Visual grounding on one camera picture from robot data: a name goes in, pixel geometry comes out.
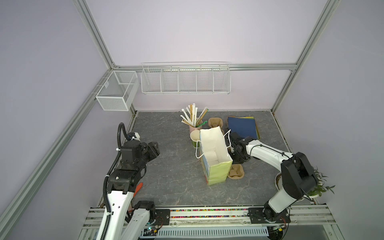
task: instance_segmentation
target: white rope handle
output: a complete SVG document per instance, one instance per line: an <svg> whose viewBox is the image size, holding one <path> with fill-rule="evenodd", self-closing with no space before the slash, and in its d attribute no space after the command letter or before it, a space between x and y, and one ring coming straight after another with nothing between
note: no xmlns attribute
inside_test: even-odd
<svg viewBox="0 0 384 240"><path fill-rule="evenodd" d="M200 146L201 146L201 141L200 141L200 140L197 140L197 143L196 143L196 152L195 152L195 156L196 156L197 159L201 158L201 157L204 155L204 153L203 153L203 154L201 154L200 157L197 156L197 144L198 144L199 142L200 142Z"/></svg>
<svg viewBox="0 0 384 240"><path fill-rule="evenodd" d="M229 139L229 132L230 132L230 131L231 131L231 130L229 130L226 134L224 134L224 136L228 134L229 146L227 146L227 148L231 147L231 140Z"/></svg>

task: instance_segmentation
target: orange object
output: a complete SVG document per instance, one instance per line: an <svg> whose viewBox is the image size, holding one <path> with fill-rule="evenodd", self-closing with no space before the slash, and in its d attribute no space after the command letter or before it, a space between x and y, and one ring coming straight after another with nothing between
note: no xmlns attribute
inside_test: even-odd
<svg viewBox="0 0 384 240"><path fill-rule="evenodd" d="M143 183L139 183L139 185L136 186L136 190L135 190L135 193L133 194L133 196L136 195L136 193L140 190L140 188L143 186Z"/></svg>

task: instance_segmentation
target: potted plant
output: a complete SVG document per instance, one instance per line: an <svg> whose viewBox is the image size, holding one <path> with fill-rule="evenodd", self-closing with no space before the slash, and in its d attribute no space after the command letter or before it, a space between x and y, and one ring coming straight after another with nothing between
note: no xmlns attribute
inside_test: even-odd
<svg viewBox="0 0 384 240"><path fill-rule="evenodd" d="M319 183L314 187L314 189L312 191L307 192L308 196L304 195L304 197L302 197L298 201L301 201L304 198L314 199L316 197L321 197L322 193L324 193L324 192L326 192L328 190L330 190L334 194L332 188L334 188L335 185L333 185L332 187L324 186L325 182L327 181L325 179L327 176L325 176L322 172L319 172L317 168L314 169L314 172L315 172L317 178L319 179ZM276 178L275 178L275 187L279 191L282 188L282 186L283 186L283 183L282 183L282 180L281 180L281 173L278 173L276 175Z"/></svg>
<svg viewBox="0 0 384 240"><path fill-rule="evenodd" d="M314 187L314 189L310 192L308 192L308 197L310 199L314 199L316 197L321 197L322 193L330 190L333 194L335 194L335 192L332 190L332 188L335 187L335 185L333 185L332 187L330 186L324 186L325 182L327 181L325 179L325 176L322 172L319 172L317 167L316 169L314 169L314 173L316 174L317 178L319 179L319 183Z"/></svg>

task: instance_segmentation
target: white mesh basket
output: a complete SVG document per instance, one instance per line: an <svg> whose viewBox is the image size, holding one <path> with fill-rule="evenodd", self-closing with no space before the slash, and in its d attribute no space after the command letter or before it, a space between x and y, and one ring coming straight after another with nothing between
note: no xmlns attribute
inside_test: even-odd
<svg viewBox="0 0 384 240"><path fill-rule="evenodd" d="M96 99L107 111L129 111L139 88L135 71L112 71Z"/></svg>
<svg viewBox="0 0 384 240"><path fill-rule="evenodd" d="M144 68L144 94L228 94L231 92L229 66L196 68Z"/></svg>

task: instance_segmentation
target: shopping bag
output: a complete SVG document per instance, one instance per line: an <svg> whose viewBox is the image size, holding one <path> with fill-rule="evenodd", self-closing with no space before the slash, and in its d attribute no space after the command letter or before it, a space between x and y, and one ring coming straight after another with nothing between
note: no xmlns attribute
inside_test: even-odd
<svg viewBox="0 0 384 240"><path fill-rule="evenodd" d="M213 127L211 129L200 130L200 158L203 166L203 171L208 185L212 185L219 182L224 182L227 178L228 172L232 165L232 158L228 153L223 133L220 127Z"/></svg>

